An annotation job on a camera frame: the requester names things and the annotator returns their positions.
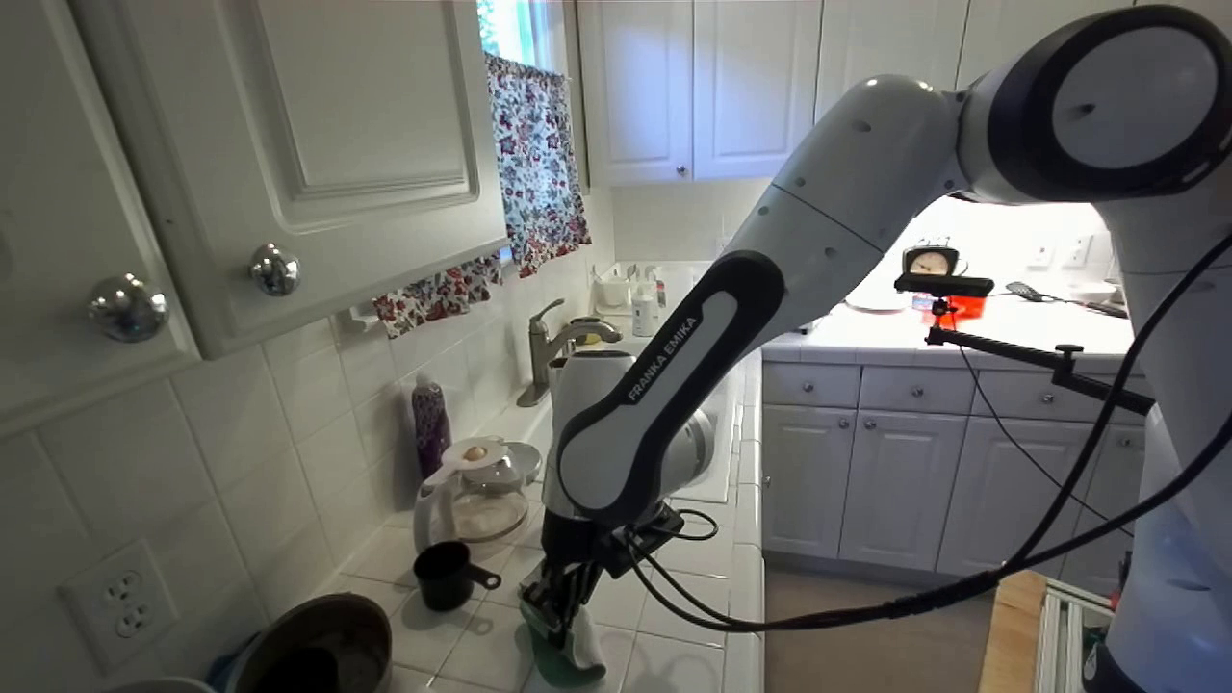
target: faucet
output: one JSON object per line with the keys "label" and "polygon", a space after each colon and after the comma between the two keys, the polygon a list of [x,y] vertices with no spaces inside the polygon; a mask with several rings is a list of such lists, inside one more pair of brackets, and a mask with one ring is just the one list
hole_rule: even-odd
{"label": "faucet", "polygon": [[515,396],[520,408],[535,408],[535,399],[548,394],[549,362],[575,348],[581,335],[602,335],[606,343],[620,343],[620,330],[596,317],[575,317],[560,328],[560,335],[548,335],[544,317],[562,308],[565,301],[549,301],[544,310],[528,322],[531,343],[531,385]]}

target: patterned curtain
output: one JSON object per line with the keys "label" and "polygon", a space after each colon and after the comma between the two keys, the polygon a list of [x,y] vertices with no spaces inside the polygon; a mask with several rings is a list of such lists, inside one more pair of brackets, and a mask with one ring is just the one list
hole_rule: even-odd
{"label": "patterned curtain", "polygon": [[[489,56],[498,173],[510,227],[510,257],[520,278],[544,263],[590,245],[585,208],[575,173],[565,82],[520,63]],[[386,335],[462,317],[502,285],[502,253],[472,257],[426,280],[374,301]]]}

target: floor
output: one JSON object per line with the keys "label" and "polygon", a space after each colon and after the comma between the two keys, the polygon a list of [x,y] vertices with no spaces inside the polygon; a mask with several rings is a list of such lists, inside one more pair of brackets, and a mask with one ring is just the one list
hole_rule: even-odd
{"label": "floor", "polygon": [[[878,604],[915,589],[770,567],[770,615]],[[770,693],[974,693],[991,602],[915,618],[770,634]]]}

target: cabinet door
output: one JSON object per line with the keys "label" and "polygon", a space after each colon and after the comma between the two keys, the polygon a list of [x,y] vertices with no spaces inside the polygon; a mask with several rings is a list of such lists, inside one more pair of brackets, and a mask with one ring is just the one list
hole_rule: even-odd
{"label": "cabinet door", "polygon": [[688,178],[688,0],[596,0],[578,17],[593,178]]}
{"label": "cabinet door", "polygon": [[697,178],[770,178],[811,128],[819,0],[697,0]]}
{"label": "cabinet door", "polygon": [[961,426],[961,416],[859,416],[843,557],[904,570],[937,567]]}
{"label": "cabinet door", "polygon": [[[1109,430],[1092,481],[1084,490],[1084,502],[1100,516],[1117,516],[1141,502],[1141,477],[1144,477],[1144,426],[1117,426]],[[1079,532],[1091,532],[1100,525],[1091,509],[1079,512]],[[1061,557],[1061,579],[1092,589],[1113,594],[1119,584],[1119,561],[1132,547],[1127,532],[1105,536],[1074,554]]]}
{"label": "cabinet door", "polygon": [[[205,352],[326,317],[503,237],[462,0],[82,5]],[[258,245],[302,257],[270,296]]]}
{"label": "cabinet door", "polygon": [[1054,27],[1109,8],[1127,8],[1127,0],[970,0],[959,86],[1018,63]]}
{"label": "cabinet door", "polygon": [[766,549],[834,557],[856,412],[766,408],[761,532]]}
{"label": "cabinet door", "polygon": [[[1061,481],[1083,449],[1084,426],[1069,422],[1010,422],[1011,439]],[[942,572],[1001,567],[1037,529],[1054,498],[1054,485],[1001,435],[992,421],[970,421],[956,477],[948,540],[941,549]],[[1038,547],[1069,540],[1079,503],[1052,525]]]}
{"label": "cabinet door", "polygon": [[818,113],[874,74],[956,88],[965,0],[829,0]]}
{"label": "cabinet door", "polygon": [[[193,335],[66,0],[0,8],[0,435],[193,362]],[[99,280],[134,275],[169,322],[113,343]]]}

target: mug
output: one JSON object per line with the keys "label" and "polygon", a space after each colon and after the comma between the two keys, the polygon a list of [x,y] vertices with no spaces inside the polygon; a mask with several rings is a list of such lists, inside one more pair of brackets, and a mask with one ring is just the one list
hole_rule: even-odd
{"label": "mug", "polygon": [[424,604],[431,611],[453,611],[468,602],[472,584],[498,589],[502,572],[468,567],[465,543],[434,543],[417,557]]}

